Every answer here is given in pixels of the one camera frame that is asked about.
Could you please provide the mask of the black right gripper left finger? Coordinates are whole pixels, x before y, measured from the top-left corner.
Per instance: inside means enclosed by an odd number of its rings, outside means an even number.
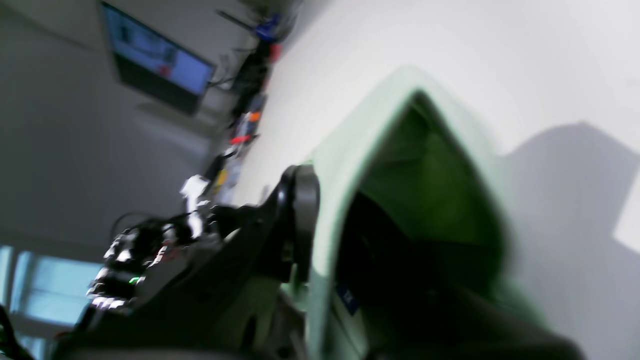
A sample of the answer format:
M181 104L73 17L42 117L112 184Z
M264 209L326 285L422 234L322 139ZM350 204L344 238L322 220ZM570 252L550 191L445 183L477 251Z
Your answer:
M63 335L53 360L261 360L281 285L309 276L319 205L313 166L288 167L260 205L226 205L224 242L151 267L130 315Z

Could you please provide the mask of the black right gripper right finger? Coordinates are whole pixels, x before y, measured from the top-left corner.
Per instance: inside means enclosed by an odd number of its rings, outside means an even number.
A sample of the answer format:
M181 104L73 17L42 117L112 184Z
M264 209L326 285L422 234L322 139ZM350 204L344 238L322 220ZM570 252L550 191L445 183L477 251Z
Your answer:
M336 292L366 360L583 360L490 296L499 244L412 239L365 194L347 210Z

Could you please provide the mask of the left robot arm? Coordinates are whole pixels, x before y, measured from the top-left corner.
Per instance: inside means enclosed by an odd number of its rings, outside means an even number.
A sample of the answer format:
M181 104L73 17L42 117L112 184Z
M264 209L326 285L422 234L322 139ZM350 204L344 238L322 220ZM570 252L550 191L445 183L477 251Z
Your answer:
M146 215L127 228L112 227L103 265L89 284L88 303L74 331L91 330L105 319L128 316L144 302L141 287L149 269L169 262L196 244L221 244L234 232L232 208L196 201L170 217Z

